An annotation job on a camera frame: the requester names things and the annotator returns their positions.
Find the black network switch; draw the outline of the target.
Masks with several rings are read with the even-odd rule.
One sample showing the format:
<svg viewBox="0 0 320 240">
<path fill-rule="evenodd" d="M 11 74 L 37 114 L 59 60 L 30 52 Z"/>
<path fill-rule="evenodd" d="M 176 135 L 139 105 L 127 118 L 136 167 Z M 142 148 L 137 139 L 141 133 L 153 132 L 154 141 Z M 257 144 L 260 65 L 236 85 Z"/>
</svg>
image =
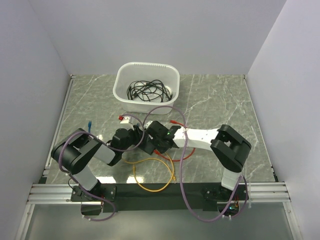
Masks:
<svg viewBox="0 0 320 240">
<path fill-rule="evenodd" d="M 145 153 L 151 155 L 155 150 L 157 150 L 159 153 L 163 154 L 168 149 L 171 149 L 173 147 L 173 143 L 169 140 L 157 138 L 157 137 L 151 137 L 150 135 L 146 135 L 141 144 L 138 146 L 138 148 Z"/>
</svg>

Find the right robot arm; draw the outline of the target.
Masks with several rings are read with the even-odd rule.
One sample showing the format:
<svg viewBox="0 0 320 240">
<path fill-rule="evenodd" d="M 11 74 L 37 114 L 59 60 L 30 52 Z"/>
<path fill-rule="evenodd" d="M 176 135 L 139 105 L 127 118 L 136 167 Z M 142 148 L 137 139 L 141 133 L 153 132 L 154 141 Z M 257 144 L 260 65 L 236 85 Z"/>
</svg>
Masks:
<svg viewBox="0 0 320 240">
<path fill-rule="evenodd" d="M 181 125 L 166 128 L 158 121 L 145 125 L 151 143 L 163 154 L 171 148 L 196 148 L 212 151 L 224 167 L 220 195 L 230 200 L 238 193 L 236 183 L 252 145 L 230 125 L 214 129 L 191 129 Z"/>
</svg>

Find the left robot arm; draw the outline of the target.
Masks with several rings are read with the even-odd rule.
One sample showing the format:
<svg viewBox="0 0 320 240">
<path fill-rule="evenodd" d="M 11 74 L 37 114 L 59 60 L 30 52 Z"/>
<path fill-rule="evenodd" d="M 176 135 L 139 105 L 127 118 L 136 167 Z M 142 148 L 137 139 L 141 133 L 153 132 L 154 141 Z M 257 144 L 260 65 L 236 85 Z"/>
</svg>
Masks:
<svg viewBox="0 0 320 240">
<path fill-rule="evenodd" d="M 103 196 L 104 190 L 88 166 L 91 159 L 99 159 L 112 167 L 121 160 L 129 147 L 141 144 L 143 137 L 144 132 L 137 125 L 132 129 L 117 129 L 112 139 L 107 142 L 78 128 L 53 147 L 51 157 L 62 172 L 69 174 L 79 183 L 83 188 L 83 196 L 89 201 L 95 201 Z"/>
</svg>

